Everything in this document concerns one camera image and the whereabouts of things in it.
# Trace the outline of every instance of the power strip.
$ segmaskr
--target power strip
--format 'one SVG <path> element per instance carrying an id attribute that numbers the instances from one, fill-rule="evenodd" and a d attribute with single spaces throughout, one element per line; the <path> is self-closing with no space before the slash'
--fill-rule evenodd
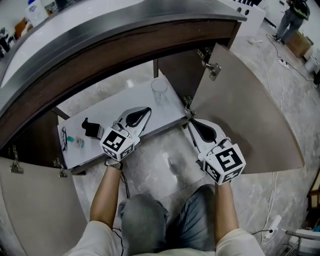
<path id="1" fill-rule="evenodd" d="M 267 230 L 272 230 L 272 232 L 263 232 L 264 239 L 270 239 L 274 232 L 278 232 L 278 225 L 281 221 L 281 216 L 277 215 L 274 217 L 273 222 L 271 223 L 270 227 Z"/>
<path id="2" fill-rule="evenodd" d="M 283 67 L 285 67 L 285 68 L 289 69 L 288 62 L 286 62 L 286 61 L 285 61 L 285 60 L 283 60 L 282 58 L 279 58 L 279 59 L 278 59 L 278 62 L 279 62 L 279 64 L 280 64 L 281 66 L 283 66 Z"/>

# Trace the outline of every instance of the cardboard box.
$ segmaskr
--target cardboard box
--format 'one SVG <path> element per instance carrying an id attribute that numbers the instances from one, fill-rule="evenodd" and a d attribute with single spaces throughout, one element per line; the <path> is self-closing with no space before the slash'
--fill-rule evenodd
<path id="1" fill-rule="evenodd" d="M 297 31 L 294 36 L 285 44 L 297 57 L 302 58 L 312 46 L 309 40 Z"/>

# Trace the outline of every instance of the gray floor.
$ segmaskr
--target gray floor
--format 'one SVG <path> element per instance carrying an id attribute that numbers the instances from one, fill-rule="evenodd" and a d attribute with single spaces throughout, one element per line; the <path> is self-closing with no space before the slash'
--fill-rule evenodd
<path id="1" fill-rule="evenodd" d="M 302 169 L 282 171 L 278 174 L 270 222 L 276 215 L 282 217 L 280 229 L 297 229 L 306 216 L 307 198 L 312 181 L 319 167 L 319 127 L 320 94 L 312 82 L 307 82 L 292 68 L 278 66 L 276 49 L 267 40 L 265 34 L 273 30 L 262 24 L 256 40 L 259 45 L 248 43 L 248 38 L 237 37 L 231 50 L 253 71 L 269 90 L 264 57 L 269 76 L 272 97 L 290 124 L 300 145 L 305 160 Z M 303 63 L 297 60 L 288 48 L 276 44 L 279 55 L 290 62 L 304 76 L 308 76 Z M 283 88 L 279 72 L 283 79 Z M 117 93 L 125 88 L 136 86 L 153 77 L 152 63 L 128 69 L 75 95 L 59 107 L 69 115 L 75 115 L 83 109 Z M 137 193 L 149 193 L 160 200 L 169 210 L 171 218 L 176 216 L 185 200 L 201 185 L 213 183 L 195 164 L 197 152 L 191 144 L 188 134 L 176 127 L 144 141 L 137 151 L 125 159 L 124 174 L 129 183 L 131 196 Z M 99 164 L 88 170 L 86 176 L 74 176 L 73 180 L 84 211 L 89 219 L 90 205 L 99 186 L 105 166 Z M 241 175 L 231 183 L 240 227 L 248 232 L 261 230 L 266 221 L 269 197 L 272 189 L 272 174 Z M 125 199 L 125 186 L 121 182 L 119 202 Z M 116 218 L 115 227 L 120 226 Z M 261 234 L 255 235 L 258 242 Z M 282 244 L 288 236 L 281 230 L 275 239 L 263 245 L 266 255 L 278 255 L 284 249 Z"/>

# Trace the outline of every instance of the clear plastic cup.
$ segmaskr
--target clear plastic cup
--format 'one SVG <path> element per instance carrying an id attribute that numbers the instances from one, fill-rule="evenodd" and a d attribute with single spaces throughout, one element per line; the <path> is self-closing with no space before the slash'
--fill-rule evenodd
<path id="1" fill-rule="evenodd" d="M 153 80 L 151 83 L 151 88 L 156 101 L 160 102 L 166 98 L 166 92 L 168 90 L 168 83 L 166 80 L 161 78 Z"/>

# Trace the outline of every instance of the jeans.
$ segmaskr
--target jeans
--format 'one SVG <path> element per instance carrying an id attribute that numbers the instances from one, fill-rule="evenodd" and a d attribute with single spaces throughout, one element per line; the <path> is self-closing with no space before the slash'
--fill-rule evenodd
<path id="1" fill-rule="evenodd" d="M 167 209 L 150 195 L 137 194 L 124 200 L 118 215 L 123 247 L 129 256 L 177 248 L 215 248 L 215 194 L 211 184 L 201 186 L 169 224 Z"/>
<path id="2" fill-rule="evenodd" d="M 283 15 L 279 28 L 276 31 L 276 34 L 280 37 L 280 39 L 284 42 L 289 41 L 293 35 L 298 31 L 304 22 L 303 18 L 298 17 L 292 10 L 288 9 L 285 11 Z"/>

